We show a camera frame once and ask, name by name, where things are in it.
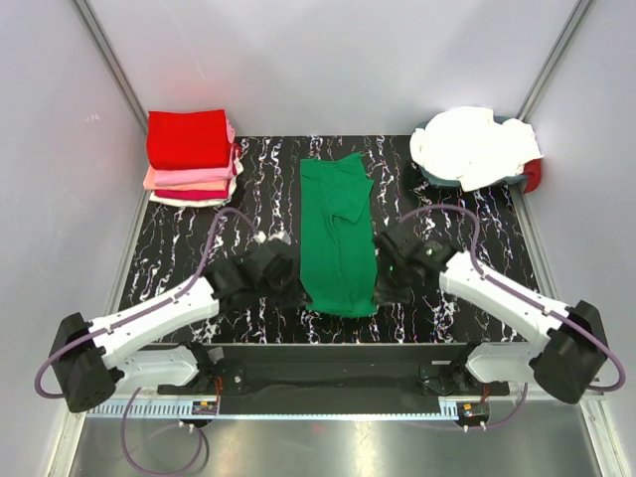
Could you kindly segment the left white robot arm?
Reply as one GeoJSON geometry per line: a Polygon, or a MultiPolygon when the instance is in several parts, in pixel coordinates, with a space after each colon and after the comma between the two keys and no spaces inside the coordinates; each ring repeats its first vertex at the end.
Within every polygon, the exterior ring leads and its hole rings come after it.
{"type": "Polygon", "coordinates": [[[164,396],[214,393],[224,369],[204,346],[183,343],[149,350],[148,345],[261,299],[293,304],[300,295],[298,285],[291,239],[279,233],[240,255],[213,261],[178,286],[126,310],[91,321],[78,313],[67,316],[50,356],[68,410],[89,411],[138,388],[164,396]]]}

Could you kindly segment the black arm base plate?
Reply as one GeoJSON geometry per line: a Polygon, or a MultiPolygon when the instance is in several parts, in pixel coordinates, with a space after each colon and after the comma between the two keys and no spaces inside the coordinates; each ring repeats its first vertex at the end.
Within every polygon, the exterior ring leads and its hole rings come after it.
{"type": "Polygon", "coordinates": [[[440,410],[425,380],[462,344],[217,345],[195,347],[201,371],[164,396],[218,397],[223,416],[407,418],[440,410]]]}

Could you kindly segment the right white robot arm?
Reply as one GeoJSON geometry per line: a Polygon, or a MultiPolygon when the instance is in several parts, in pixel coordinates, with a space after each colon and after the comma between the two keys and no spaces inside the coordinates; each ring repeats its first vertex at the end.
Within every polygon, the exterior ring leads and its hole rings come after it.
{"type": "Polygon", "coordinates": [[[520,343],[469,343],[447,365],[432,365],[423,383],[440,396],[473,394],[492,383],[536,384],[575,404],[607,360],[596,307],[544,297],[474,259],[449,242],[422,240],[406,224],[374,238],[379,252],[377,290],[404,301],[419,284],[434,284],[518,332],[520,343]]]}

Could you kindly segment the green t shirt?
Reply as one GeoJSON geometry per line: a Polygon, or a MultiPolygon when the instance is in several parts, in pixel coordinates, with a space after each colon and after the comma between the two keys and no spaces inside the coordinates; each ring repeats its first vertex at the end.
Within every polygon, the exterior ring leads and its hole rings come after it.
{"type": "Polygon", "coordinates": [[[300,279],[308,308],[344,318],[377,311],[377,260],[371,216],[374,181],[360,153],[335,161],[303,159],[300,279]]]}

